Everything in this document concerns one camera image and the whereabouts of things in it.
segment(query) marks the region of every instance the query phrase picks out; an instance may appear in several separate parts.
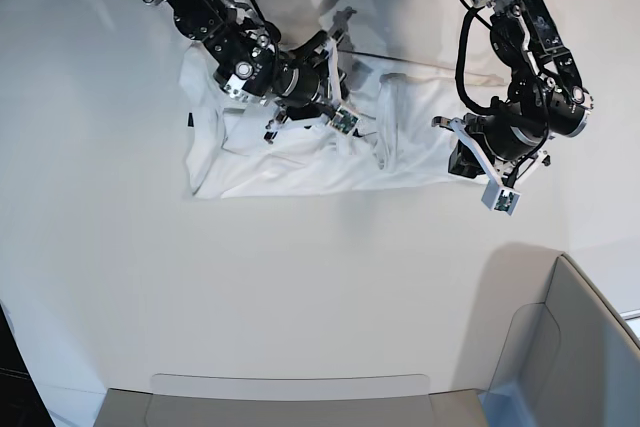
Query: white table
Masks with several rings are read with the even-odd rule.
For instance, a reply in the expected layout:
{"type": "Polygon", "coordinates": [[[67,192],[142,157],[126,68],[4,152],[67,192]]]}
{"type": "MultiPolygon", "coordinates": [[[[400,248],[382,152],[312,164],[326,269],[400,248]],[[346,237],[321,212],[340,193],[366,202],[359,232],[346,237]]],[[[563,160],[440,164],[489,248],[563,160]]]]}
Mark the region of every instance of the white table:
{"type": "MultiPolygon", "coordinates": [[[[454,65],[457,0],[322,1],[259,0],[288,42],[350,5],[356,50],[454,65]]],[[[617,308],[640,307],[640,0],[545,1],[597,111],[552,142],[552,167],[510,218],[463,183],[194,201],[176,81],[188,41],[168,6],[0,0],[0,299],[47,405],[84,422],[71,393],[99,405],[156,373],[423,373],[434,392],[486,388],[554,249],[617,308]]],[[[481,27],[468,58],[470,72],[508,75],[481,27]]]]}

